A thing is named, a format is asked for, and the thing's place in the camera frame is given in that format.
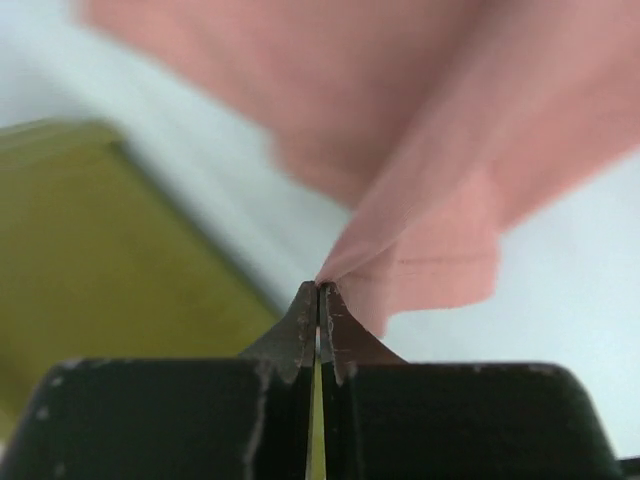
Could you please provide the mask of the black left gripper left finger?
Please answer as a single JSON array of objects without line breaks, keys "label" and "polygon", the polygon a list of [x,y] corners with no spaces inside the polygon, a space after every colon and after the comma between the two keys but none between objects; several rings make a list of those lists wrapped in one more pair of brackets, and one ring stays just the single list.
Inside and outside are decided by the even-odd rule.
[{"label": "black left gripper left finger", "polygon": [[319,291],[234,357],[87,358],[40,381],[5,479],[306,479]]}]

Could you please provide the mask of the pink printed t shirt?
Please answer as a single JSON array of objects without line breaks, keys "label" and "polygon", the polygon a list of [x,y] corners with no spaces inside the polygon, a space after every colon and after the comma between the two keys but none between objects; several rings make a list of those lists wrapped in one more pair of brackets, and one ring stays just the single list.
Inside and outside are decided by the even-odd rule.
[{"label": "pink printed t shirt", "polygon": [[353,209],[319,281],[372,333],[494,290],[507,229],[639,143],[635,1],[90,1]]}]

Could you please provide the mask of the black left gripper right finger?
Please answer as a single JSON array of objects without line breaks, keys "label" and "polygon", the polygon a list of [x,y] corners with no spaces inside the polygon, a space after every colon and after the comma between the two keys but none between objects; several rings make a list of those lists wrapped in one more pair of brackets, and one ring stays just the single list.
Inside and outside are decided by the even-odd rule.
[{"label": "black left gripper right finger", "polygon": [[318,294],[330,479],[621,479],[586,390],[548,363],[410,363]]}]

